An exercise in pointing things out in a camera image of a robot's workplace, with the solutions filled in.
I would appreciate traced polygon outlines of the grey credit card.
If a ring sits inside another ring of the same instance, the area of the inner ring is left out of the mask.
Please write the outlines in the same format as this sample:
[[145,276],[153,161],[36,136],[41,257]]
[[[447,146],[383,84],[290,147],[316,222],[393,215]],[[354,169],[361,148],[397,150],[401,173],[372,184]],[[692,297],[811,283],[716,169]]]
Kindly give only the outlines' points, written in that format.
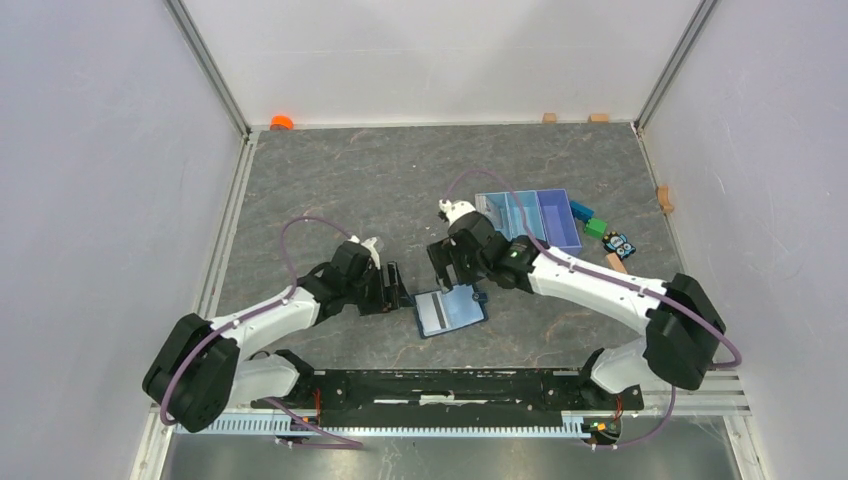
[[441,292],[431,292],[422,300],[420,318],[428,334],[445,331],[449,327]]

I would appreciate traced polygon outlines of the blue card holder wallet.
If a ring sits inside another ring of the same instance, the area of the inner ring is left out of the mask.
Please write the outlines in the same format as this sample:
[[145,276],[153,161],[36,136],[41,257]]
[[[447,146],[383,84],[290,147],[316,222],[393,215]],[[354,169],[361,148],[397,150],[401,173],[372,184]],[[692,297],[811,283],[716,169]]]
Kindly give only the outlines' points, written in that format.
[[[442,293],[443,304],[446,311],[447,321],[449,323],[449,327],[445,331],[436,332],[435,334],[428,334],[423,330],[420,318],[422,300],[431,292]],[[451,333],[488,320],[488,314],[486,311],[488,295],[474,285],[455,286],[449,292],[434,290],[419,293],[415,294],[413,298],[416,309],[416,324],[422,338],[430,338]]]

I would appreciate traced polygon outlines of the blue purple three-bin tray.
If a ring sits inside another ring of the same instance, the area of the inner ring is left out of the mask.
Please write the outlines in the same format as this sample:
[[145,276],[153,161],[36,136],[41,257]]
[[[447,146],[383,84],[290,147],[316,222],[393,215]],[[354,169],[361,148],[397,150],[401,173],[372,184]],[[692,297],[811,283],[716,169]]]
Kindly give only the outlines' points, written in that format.
[[489,218],[494,228],[508,240],[529,231],[539,240],[572,256],[582,251],[582,242],[565,189],[478,193],[475,207]]

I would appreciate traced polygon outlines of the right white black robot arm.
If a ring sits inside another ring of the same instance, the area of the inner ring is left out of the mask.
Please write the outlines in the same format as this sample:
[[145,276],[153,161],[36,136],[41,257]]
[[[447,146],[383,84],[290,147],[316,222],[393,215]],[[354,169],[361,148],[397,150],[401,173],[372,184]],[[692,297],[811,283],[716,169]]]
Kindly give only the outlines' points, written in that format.
[[504,289],[575,303],[636,332],[637,339],[603,348],[584,364],[577,392],[591,408],[602,408],[627,388],[655,380],[695,391],[715,366],[726,327],[690,276],[676,274],[670,281],[631,276],[567,255],[534,237],[508,240],[477,212],[451,222],[446,237],[426,250],[446,291],[488,279]]

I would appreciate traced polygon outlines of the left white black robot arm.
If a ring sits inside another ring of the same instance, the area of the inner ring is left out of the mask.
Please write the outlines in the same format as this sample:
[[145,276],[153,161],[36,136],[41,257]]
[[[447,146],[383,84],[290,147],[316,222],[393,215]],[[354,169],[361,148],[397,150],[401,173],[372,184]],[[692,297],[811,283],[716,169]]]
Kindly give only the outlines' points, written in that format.
[[163,424],[191,433],[210,426],[228,407],[266,397],[302,407],[314,394],[308,368],[290,356],[257,354],[348,305],[361,316],[413,305],[399,267],[381,260],[372,238],[344,241],[330,260],[283,292],[241,311],[211,320],[184,315],[155,356],[142,389],[158,404]]

